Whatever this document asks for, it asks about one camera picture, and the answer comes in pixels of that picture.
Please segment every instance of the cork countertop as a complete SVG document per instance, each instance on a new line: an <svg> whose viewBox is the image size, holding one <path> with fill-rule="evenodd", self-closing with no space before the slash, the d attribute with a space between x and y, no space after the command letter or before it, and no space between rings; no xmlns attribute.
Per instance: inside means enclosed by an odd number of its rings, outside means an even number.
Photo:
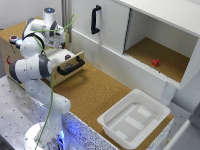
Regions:
<svg viewBox="0 0 200 150"><path fill-rule="evenodd" d="M25 22L22 22L4 29L0 31L0 37L7 42L11 35L21 38L24 27ZM54 92L71 101L72 113L119 149L123 149L105 134L97 118L131 92L131 89L86 62L83 70L55 86ZM172 119L173 115L170 114L136 150L145 150Z"/></svg>

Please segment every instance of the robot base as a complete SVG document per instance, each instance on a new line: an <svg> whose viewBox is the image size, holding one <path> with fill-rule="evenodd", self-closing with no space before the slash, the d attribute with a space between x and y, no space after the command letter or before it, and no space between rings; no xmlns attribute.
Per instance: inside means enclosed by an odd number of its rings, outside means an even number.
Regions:
<svg viewBox="0 0 200 150"><path fill-rule="evenodd" d="M25 134L24 137L24 150L57 150L57 148L55 146L52 146L50 149L49 147L46 145L45 147L41 148L39 147L39 145L37 146L37 149L35 149L36 147L36 142L34 141L34 137L37 135L37 133L39 132L39 130L41 129L41 127L44 125L44 122L40 122L35 124L34 126L32 126ZM65 132L65 138L64 138L64 150L67 149L69 143L70 143L70 138L68 136L69 134L67 134Z"/></svg>

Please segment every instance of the cabinet handle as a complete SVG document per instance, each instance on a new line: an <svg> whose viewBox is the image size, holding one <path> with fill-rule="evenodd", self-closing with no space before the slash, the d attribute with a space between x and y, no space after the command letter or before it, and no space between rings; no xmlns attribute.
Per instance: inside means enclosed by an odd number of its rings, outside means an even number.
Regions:
<svg viewBox="0 0 200 150"><path fill-rule="evenodd" d="M96 12L101 10L101 7L96 5L96 8L92 10L92 25L91 25L91 30L92 34L98 33L100 30L96 28Z"/></svg>
<svg viewBox="0 0 200 150"><path fill-rule="evenodd" d="M73 66L73 67L71 67L71 68L68 68L68 69L66 69L66 70L62 70L62 69L60 68L60 66L58 66L58 67L57 67L57 71L58 71L61 75L66 76L66 75L70 74L71 72L75 71L76 69L82 67L82 66L85 64L85 62L84 62L81 58L79 58L79 56L76 57L76 60L77 60L79 63L76 64L75 66Z"/></svg>

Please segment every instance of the cable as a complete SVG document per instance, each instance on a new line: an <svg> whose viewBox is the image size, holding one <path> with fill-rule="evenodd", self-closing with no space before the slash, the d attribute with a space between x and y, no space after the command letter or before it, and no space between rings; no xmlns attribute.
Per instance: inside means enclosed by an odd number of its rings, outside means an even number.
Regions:
<svg viewBox="0 0 200 150"><path fill-rule="evenodd" d="M35 31L34 33L36 33L36 32L41 32L41 31L59 31L59 30L63 30L63 29L68 29L68 27L70 27L70 26L74 23L74 21L76 20L76 17L77 17L76 15L73 15L73 16L71 17L71 19L70 19L71 22L70 22L67 26L63 27L62 29L57 29L57 30L37 30L37 31ZM34 39L35 39L35 40L37 41L37 43L40 45L40 47L42 48L42 51L44 52L45 56L47 57L46 52L45 52L45 50L43 49L42 44L40 43L40 41L39 41L35 36L34 36ZM43 132L44 132L45 126L46 126L46 124L47 124L47 120L48 120L49 115L50 115L50 112L51 112L52 104L53 104L53 81L52 81L52 74L51 74L51 76L50 76L50 85L51 85L51 104L50 104L49 112L48 112L46 121L45 121L45 123L44 123L42 132L41 132L41 134L40 134L40 137L39 137L39 139L38 139L37 145L36 145L36 147L35 147L35 150L37 149L37 146L38 146L38 144L39 144L39 142L40 142L40 139L41 139L41 137L42 137L42 134L43 134Z"/></svg>

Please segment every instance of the white tabletop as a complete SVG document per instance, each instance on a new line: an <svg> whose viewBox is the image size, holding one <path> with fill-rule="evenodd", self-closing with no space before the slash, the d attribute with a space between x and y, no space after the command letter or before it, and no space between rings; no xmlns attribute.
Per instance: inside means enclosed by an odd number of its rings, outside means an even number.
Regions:
<svg viewBox="0 0 200 150"><path fill-rule="evenodd" d="M195 36L200 36L200 4L195 0L115 0Z"/></svg>

